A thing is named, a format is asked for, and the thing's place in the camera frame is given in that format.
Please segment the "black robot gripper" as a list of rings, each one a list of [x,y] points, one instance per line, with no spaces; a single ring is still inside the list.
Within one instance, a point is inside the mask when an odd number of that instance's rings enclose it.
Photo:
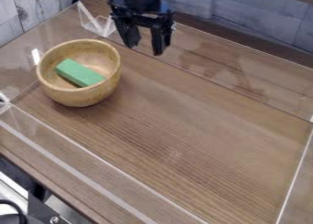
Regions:
[[[174,10],[165,0],[107,0],[111,17],[126,47],[140,41],[138,27],[151,27],[151,46],[155,56],[170,46],[175,28]]]

